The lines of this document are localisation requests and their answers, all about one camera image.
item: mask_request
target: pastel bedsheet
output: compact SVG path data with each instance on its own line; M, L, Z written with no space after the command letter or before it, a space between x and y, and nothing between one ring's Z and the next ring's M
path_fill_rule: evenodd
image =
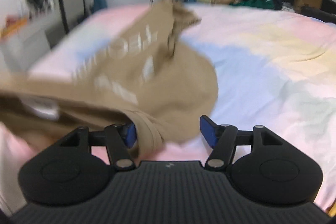
M71 80L85 59L148 9L97 13L31 70L32 76ZM213 63L219 96L211 118L241 130L263 124L317 161L324 180L316 204L336 197L336 26L289 12L190 5L202 19L182 40ZM154 160L201 160L210 153L200 136L167 144ZM249 153L241 147L236 158ZM96 149L95 154L105 157Z

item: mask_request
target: yellow item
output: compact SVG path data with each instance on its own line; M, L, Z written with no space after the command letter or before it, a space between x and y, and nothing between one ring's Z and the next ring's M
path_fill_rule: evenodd
M0 37L5 38L10 36L12 33L18 31L22 26L26 25L28 20L26 18L21 18L14 24L10 25L8 28L5 28L1 31Z
M328 215L331 216L331 217L336 216L336 203L335 203L334 206L330 209Z

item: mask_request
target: white bedsheet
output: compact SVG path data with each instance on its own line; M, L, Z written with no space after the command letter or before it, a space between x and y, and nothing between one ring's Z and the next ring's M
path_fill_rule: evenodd
M214 64L219 97L211 118L241 130L264 124L317 161L324 181L315 203L336 197L336 29L287 12L191 5L202 22L182 38ZM31 70L33 77L71 81L85 59L104 47L148 6L99 12L74 30ZM168 143L151 160L201 160L204 139ZM249 152L239 148L236 157ZM107 159L103 150L96 155Z

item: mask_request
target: green cloth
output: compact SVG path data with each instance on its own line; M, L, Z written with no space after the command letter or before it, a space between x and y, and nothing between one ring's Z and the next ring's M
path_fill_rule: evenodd
M242 1L237 4L230 4L232 6L249 6L249 7L255 7L255 8L261 8L261 9L270 9L274 10L274 2L273 0L248 0L248 1Z

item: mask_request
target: tan cloth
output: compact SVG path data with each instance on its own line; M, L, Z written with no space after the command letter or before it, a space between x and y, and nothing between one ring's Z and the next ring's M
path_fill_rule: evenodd
M80 125L97 130L132 120L140 153L154 151L163 141L195 137L199 117L211 112L218 95L212 65L178 41L181 31L198 20L181 4L164 0L88 60L73 84L1 77L0 121L22 137L38 132L57 139ZM24 95L57 101L60 118L31 114L18 99Z

